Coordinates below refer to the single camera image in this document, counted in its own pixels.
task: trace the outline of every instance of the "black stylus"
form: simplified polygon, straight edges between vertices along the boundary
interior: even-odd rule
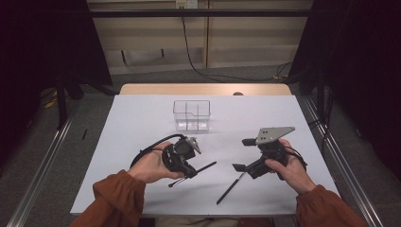
[[[216,163],[217,163],[217,162],[213,162],[213,163],[211,163],[211,164],[209,164],[209,165],[207,165],[207,166],[204,166],[204,167],[198,169],[198,170],[197,170],[197,173],[200,173],[200,172],[204,171],[206,168],[208,168],[208,167],[210,167],[210,166],[213,166],[213,165],[216,164]],[[187,177],[181,178],[181,179],[179,179],[177,182],[174,182],[174,183],[169,184],[168,187],[173,187],[173,186],[175,186],[175,185],[177,185],[177,184],[179,184],[179,183],[185,181],[186,179],[188,179],[188,178],[187,178]]]
[[[225,196],[227,196],[227,194],[231,191],[231,189],[233,189],[233,187],[239,182],[239,180],[241,179],[242,176],[244,176],[245,173],[246,172],[243,172],[241,176],[239,176],[237,179],[235,179],[233,183],[231,183],[230,187],[224,192],[224,194],[220,197],[220,199],[218,199],[217,205],[224,199]]]

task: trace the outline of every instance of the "white tabletop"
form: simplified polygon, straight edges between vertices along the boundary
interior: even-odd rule
[[[209,132],[194,135],[175,131],[175,100],[210,100]],[[260,128],[287,126],[295,127],[295,131],[284,138],[303,155],[313,181],[339,194],[295,96],[116,96],[71,213],[82,213],[94,200],[92,184],[128,169],[140,149],[170,134],[183,133],[197,137],[202,150],[188,160],[190,165],[199,169],[218,163],[172,188],[167,187],[174,182],[169,179],[148,184],[144,217],[294,214],[297,195],[275,174],[255,180],[245,175],[216,205],[240,175],[232,164],[248,165],[260,157],[257,147],[244,147],[241,140],[255,138]]]

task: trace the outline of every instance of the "clear plastic container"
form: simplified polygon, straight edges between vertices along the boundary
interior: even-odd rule
[[[177,131],[209,131],[210,101],[174,101],[174,119]]]

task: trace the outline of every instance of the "finger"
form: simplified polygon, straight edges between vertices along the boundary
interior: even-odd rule
[[[278,141],[280,142],[280,144],[282,144],[285,147],[286,151],[294,153],[294,150],[291,149],[291,144],[289,143],[288,140],[285,140],[283,138],[279,138]]]
[[[168,141],[164,141],[163,143],[160,143],[158,145],[156,145],[153,149],[160,149],[163,150],[165,149],[167,146],[169,146],[171,143]]]
[[[282,173],[286,169],[281,163],[279,163],[275,160],[272,160],[272,159],[265,160],[265,164],[266,164],[266,166],[270,167],[272,170],[279,172],[279,173]]]
[[[154,149],[151,153],[156,154],[158,156],[162,156],[163,152],[161,150],[159,150],[159,149]]]

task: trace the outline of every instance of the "orange shirt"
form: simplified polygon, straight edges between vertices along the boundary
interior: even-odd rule
[[[95,201],[73,221],[70,227],[137,226],[144,208],[146,184],[135,180],[125,170],[94,183]],[[366,223],[334,192],[318,185],[300,195],[296,216],[301,226],[366,226]],[[241,226],[266,226],[261,218],[244,218]]]

